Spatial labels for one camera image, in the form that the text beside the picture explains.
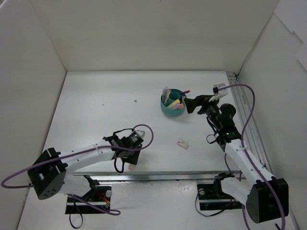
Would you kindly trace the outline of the white red printed eraser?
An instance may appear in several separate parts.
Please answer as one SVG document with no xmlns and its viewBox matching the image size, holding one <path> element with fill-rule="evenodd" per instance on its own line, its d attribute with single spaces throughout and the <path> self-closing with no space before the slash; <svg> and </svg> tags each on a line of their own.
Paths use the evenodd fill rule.
<svg viewBox="0 0 307 230">
<path fill-rule="evenodd" d="M 189 143 L 187 143 L 186 141 L 182 140 L 182 139 L 178 139 L 177 140 L 177 145 L 180 146 L 181 148 L 187 150 L 189 148 Z"/>
</svg>

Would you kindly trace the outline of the yellow highlighter block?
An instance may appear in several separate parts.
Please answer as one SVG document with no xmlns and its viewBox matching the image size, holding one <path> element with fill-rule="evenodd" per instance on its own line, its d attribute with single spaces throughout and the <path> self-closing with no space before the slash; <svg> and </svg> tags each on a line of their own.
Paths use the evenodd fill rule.
<svg viewBox="0 0 307 230">
<path fill-rule="evenodd" d="M 175 100 L 171 104 L 167 106 L 167 108 L 171 109 L 175 104 L 180 103 L 180 100 Z"/>
</svg>

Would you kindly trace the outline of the pink eraser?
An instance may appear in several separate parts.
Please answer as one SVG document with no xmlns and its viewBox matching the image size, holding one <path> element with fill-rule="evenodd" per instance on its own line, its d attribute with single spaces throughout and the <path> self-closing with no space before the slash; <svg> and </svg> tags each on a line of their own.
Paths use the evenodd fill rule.
<svg viewBox="0 0 307 230">
<path fill-rule="evenodd" d="M 134 165 L 134 164 L 130 164 L 130 165 L 129 165 L 129 170 L 130 170 L 130 171 L 134 171 L 134 170 L 135 170 L 135 166 L 136 166 L 136 165 Z"/>
</svg>

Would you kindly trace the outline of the pink highlighter block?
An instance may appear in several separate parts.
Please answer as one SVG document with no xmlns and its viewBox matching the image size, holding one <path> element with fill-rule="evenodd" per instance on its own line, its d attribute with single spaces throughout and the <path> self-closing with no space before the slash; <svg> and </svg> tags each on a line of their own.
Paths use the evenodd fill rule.
<svg viewBox="0 0 307 230">
<path fill-rule="evenodd" d="M 184 107 L 184 104 L 177 103 L 172 107 L 172 109 L 177 110 L 177 109 L 182 109 L 183 107 Z"/>
</svg>

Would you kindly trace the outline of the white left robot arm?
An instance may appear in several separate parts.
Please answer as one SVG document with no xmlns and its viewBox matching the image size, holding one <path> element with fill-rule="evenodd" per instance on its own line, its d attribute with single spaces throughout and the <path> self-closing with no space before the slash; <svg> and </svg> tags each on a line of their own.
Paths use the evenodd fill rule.
<svg viewBox="0 0 307 230">
<path fill-rule="evenodd" d="M 119 138 L 116 133 L 101 142 L 80 150 L 73 157 L 67 152 L 57 152 L 54 148 L 45 150 L 35 164 L 55 159 L 54 162 L 28 170 L 27 174 L 38 199 L 45 200 L 55 194 L 72 194 L 85 201 L 94 199 L 99 185 L 88 175 L 75 176 L 74 173 L 86 166 L 122 159 L 123 163 L 137 164 L 145 132 L 133 130 L 127 137 Z"/>
</svg>

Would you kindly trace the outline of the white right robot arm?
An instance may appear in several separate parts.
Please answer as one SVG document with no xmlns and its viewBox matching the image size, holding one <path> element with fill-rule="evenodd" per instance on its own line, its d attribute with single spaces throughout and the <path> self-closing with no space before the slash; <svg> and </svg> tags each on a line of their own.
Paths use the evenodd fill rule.
<svg viewBox="0 0 307 230">
<path fill-rule="evenodd" d="M 232 173 L 221 173 L 214 178 L 213 194 L 217 197 L 230 195 L 246 209 L 255 223 L 282 218 L 289 214 L 289 187 L 285 179 L 277 179 L 244 146 L 233 117 L 236 109 L 225 103 L 218 106 L 209 95 L 200 95 L 185 100 L 187 112 L 193 113 L 199 107 L 199 115 L 206 115 L 213 129 L 215 142 L 231 157 L 245 176 L 249 185 L 240 182 Z"/>
</svg>

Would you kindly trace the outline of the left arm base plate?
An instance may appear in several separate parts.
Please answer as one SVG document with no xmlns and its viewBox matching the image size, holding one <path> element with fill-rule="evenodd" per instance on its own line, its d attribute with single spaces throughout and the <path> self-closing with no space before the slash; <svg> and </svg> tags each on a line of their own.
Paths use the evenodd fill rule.
<svg viewBox="0 0 307 230">
<path fill-rule="evenodd" d="M 87 201 L 88 203 L 92 204 L 95 207 L 110 210 L 111 204 L 111 196 L 112 196 L 112 188 L 111 186 L 99 186 L 97 187 L 97 192 L 92 196 L 85 196 L 82 197 L 83 200 Z M 86 204 L 75 201 L 71 197 L 67 198 L 65 214 L 103 214 L 102 212 L 93 209 Z"/>
</svg>

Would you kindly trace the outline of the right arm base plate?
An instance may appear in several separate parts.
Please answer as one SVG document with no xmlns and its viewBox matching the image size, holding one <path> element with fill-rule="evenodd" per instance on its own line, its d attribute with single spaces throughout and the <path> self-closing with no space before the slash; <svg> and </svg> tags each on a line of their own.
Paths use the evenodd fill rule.
<svg viewBox="0 0 307 230">
<path fill-rule="evenodd" d="M 217 195 L 213 189 L 213 184 L 197 184 L 197 201 L 196 207 L 200 211 L 221 211 L 241 209 L 241 203 L 236 201 L 232 196 L 223 194 Z"/>
</svg>

